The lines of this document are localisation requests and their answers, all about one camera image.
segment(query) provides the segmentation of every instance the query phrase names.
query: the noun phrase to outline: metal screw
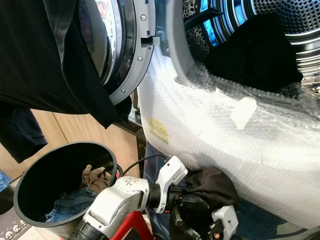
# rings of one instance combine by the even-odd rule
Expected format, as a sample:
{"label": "metal screw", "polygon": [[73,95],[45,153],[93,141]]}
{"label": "metal screw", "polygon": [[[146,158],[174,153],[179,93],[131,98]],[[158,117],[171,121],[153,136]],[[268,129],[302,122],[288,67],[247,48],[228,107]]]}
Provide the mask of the metal screw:
{"label": "metal screw", "polygon": [[145,21],[145,20],[147,20],[147,16],[146,15],[144,15],[144,14],[142,14],[141,16],[140,16],[140,19],[141,19],[141,21]]}

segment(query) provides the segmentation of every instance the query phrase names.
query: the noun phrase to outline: washing machine door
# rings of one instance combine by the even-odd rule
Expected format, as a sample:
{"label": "washing machine door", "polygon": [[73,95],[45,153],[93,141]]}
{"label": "washing machine door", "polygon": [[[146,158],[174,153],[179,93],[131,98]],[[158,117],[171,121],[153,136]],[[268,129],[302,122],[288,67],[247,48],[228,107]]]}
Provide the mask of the washing machine door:
{"label": "washing machine door", "polygon": [[139,85],[156,36],[154,0],[80,0],[82,40],[114,105]]}

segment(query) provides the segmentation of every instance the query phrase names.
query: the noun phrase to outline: brown glove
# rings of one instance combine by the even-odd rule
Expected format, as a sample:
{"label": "brown glove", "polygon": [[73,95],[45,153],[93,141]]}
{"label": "brown glove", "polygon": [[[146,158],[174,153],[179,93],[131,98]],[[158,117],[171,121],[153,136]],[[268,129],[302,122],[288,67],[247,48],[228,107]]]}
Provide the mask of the brown glove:
{"label": "brown glove", "polygon": [[111,175],[105,172],[104,167],[91,170],[92,166],[87,165],[82,172],[82,182],[88,186],[88,188],[96,193],[102,192],[110,184]]}

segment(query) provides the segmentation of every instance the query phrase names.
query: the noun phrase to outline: black bin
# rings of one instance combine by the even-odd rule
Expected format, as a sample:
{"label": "black bin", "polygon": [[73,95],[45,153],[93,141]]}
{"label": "black bin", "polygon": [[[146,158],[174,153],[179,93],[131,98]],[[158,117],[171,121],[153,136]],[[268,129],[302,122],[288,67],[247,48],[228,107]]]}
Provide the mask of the black bin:
{"label": "black bin", "polygon": [[79,189],[82,172],[86,166],[92,169],[105,167],[116,179],[117,161],[112,151],[96,142],[73,142],[51,150],[35,161],[22,175],[14,192],[14,209],[26,223],[47,228],[67,239],[75,231],[86,210],[67,220],[41,222],[51,212],[62,193]]}

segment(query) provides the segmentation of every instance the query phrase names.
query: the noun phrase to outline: black fabric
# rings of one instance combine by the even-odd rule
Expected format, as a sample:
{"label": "black fabric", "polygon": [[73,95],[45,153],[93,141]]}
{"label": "black fabric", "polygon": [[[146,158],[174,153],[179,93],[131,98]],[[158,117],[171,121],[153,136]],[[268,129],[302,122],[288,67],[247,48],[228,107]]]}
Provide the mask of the black fabric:
{"label": "black fabric", "polygon": [[215,76],[267,92],[299,83],[303,77],[276,13],[248,19],[225,43],[210,50],[204,65]]}
{"label": "black fabric", "polygon": [[73,23],[77,0],[0,2],[0,101],[65,114],[90,113],[107,128],[115,108]]}
{"label": "black fabric", "polygon": [[[220,169],[210,166],[201,171],[194,172],[187,180],[187,187],[193,189],[195,195],[201,197],[210,206],[209,210],[188,209],[180,211],[183,223],[195,229],[200,234],[213,222],[211,213],[223,206],[239,203],[238,194],[233,182]],[[170,217],[170,237],[172,240],[188,239],[183,231],[175,225],[173,217]]]}
{"label": "black fabric", "polygon": [[11,156],[21,163],[30,158],[47,141],[30,109],[0,102],[0,143]]}

